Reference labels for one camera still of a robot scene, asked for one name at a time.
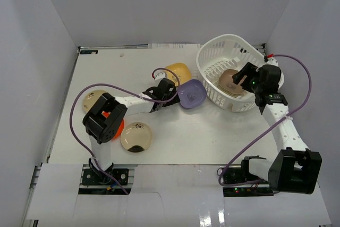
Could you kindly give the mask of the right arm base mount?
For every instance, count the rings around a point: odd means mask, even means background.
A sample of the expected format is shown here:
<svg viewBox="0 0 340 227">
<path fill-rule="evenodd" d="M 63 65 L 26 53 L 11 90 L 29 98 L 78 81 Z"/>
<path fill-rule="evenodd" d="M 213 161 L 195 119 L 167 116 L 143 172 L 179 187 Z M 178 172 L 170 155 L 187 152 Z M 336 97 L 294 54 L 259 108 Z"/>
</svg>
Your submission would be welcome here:
<svg viewBox="0 0 340 227">
<path fill-rule="evenodd" d="M 267 181 L 261 180 L 257 183 L 240 185 L 240 183 L 254 182 L 259 178 L 255 175 L 245 173 L 240 165 L 228 168 L 223 176 L 223 182 L 233 184 L 231 187 L 223 187 L 224 198 L 243 197 L 269 197 L 276 194 Z"/>
</svg>

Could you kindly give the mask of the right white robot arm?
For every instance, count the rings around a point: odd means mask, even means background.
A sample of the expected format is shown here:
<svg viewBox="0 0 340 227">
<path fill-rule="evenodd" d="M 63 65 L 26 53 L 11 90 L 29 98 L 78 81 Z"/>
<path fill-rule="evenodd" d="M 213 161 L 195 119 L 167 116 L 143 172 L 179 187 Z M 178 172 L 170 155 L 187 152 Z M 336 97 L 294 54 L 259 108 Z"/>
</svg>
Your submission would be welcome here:
<svg viewBox="0 0 340 227">
<path fill-rule="evenodd" d="M 281 69 L 275 65 L 257 67 L 250 62 L 232 76 L 235 84 L 255 95 L 255 104 L 270 126 L 278 150 L 273 161 L 247 156 L 241 163 L 240 178 L 247 184 L 260 178 L 273 191 L 312 194 L 322 158 L 308 148 L 294 126 L 288 102 L 278 91 L 281 76 Z"/>
</svg>

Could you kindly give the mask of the purple square panda plate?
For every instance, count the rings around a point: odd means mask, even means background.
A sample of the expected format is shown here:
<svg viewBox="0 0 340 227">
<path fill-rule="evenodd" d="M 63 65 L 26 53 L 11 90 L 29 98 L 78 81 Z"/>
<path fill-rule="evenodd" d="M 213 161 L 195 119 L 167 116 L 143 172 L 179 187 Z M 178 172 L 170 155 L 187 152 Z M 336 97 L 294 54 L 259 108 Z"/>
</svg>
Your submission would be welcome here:
<svg viewBox="0 0 340 227">
<path fill-rule="evenodd" d="M 197 79 L 179 85 L 177 88 L 180 105 L 184 109 L 192 109 L 200 106 L 207 98 L 207 91 L 203 84 Z"/>
</svg>

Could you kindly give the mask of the brown square panda plate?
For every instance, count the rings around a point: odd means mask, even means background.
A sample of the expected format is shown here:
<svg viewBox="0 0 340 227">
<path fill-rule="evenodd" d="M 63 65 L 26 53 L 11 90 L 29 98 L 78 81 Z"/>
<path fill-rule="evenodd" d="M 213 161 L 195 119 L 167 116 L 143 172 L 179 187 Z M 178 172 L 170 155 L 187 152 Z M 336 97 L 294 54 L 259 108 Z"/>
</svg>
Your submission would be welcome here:
<svg viewBox="0 0 340 227">
<path fill-rule="evenodd" d="M 225 70 L 218 79 L 217 87 L 224 93 L 238 97 L 244 93 L 244 89 L 233 82 L 232 76 L 237 73 L 235 69 Z"/>
</svg>

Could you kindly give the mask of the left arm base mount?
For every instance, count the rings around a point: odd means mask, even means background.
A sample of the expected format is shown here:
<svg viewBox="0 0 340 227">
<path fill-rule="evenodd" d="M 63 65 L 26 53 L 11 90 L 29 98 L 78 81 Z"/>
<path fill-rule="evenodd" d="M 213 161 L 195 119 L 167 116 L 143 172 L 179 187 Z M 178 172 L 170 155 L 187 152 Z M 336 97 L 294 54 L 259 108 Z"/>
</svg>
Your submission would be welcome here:
<svg viewBox="0 0 340 227">
<path fill-rule="evenodd" d="M 129 183 L 129 174 L 130 170 L 126 168 L 115 168 L 112 170 L 110 175 L 114 177 L 118 183 L 122 186 L 126 186 Z M 81 186 L 111 186 L 111 185 L 118 184 L 112 180 L 111 178 L 107 177 L 103 173 L 99 172 L 99 175 L 97 175 L 96 172 L 94 172 L 91 168 L 85 168 L 82 172 L 82 177 L 80 181 Z"/>
</svg>

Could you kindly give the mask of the yellow square plate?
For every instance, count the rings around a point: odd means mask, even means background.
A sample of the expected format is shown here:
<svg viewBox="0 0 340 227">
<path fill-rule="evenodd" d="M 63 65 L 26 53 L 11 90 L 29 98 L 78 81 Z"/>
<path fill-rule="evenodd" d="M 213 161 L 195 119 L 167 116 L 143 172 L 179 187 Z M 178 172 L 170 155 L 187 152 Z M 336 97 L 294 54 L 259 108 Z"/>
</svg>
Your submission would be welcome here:
<svg viewBox="0 0 340 227">
<path fill-rule="evenodd" d="M 184 63 L 174 63 L 166 66 L 165 68 L 171 70 L 177 75 L 180 84 L 184 84 L 192 79 L 191 71 L 189 70 L 188 66 Z M 166 78 L 173 81 L 175 83 L 175 86 L 177 87 L 179 84 L 176 77 L 169 71 L 165 71 L 165 73 Z"/>
</svg>

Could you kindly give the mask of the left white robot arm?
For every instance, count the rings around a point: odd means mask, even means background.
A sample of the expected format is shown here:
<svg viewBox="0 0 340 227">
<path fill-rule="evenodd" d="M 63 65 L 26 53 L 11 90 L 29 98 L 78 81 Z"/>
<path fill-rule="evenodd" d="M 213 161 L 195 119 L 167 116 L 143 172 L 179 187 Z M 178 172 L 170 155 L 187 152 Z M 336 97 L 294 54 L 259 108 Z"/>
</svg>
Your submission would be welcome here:
<svg viewBox="0 0 340 227">
<path fill-rule="evenodd" d="M 152 113 L 178 102 L 175 83 L 167 78 L 161 79 L 158 86 L 150 87 L 136 97 L 101 94 L 82 121 L 90 137 L 91 151 L 94 154 L 90 160 L 92 167 L 95 168 L 94 178 L 101 184 L 106 184 L 112 179 L 113 162 L 109 142 L 116 135 L 126 116 Z"/>
</svg>

